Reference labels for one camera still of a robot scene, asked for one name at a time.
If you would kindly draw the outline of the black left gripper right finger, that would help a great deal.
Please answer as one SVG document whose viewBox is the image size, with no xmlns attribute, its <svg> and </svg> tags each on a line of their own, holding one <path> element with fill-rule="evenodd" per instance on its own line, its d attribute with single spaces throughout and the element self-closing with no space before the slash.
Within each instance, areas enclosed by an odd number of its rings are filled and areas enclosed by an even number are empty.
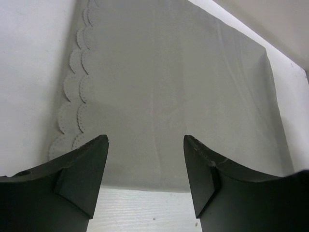
<svg viewBox="0 0 309 232">
<path fill-rule="evenodd" d="M 255 171 L 211 150 L 191 135 L 183 140 L 196 217 L 204 232 L 306 232 L 309 173 L 285 177 Z"/>
</svg>

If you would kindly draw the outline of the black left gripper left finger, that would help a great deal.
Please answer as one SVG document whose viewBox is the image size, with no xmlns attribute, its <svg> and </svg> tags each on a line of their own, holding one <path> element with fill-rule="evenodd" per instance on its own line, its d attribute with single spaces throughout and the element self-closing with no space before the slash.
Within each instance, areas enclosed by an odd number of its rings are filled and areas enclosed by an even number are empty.
<svg viewBox="0 0 309 232">
<path fill-rule="evenodd" d="M 85 232 L 109 149 L 106 135 L 42 165 L 0 178 L 3 232 Z"/>
</svg>

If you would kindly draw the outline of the grey cloth placemat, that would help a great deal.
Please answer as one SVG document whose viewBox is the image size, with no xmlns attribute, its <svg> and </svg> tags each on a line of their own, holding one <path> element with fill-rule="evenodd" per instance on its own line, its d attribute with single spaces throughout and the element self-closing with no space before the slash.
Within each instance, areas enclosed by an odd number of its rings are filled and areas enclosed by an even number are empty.
<svg viewBox="0 0 309 232">
<path fill-rule="evenodd" d="M 294 168 L 264 47 L 187 0 L 80 0 L 54 159 L 109 138 L 103 184 L 188 191 L 183 138 L 251 169 Z"/>
</svg>

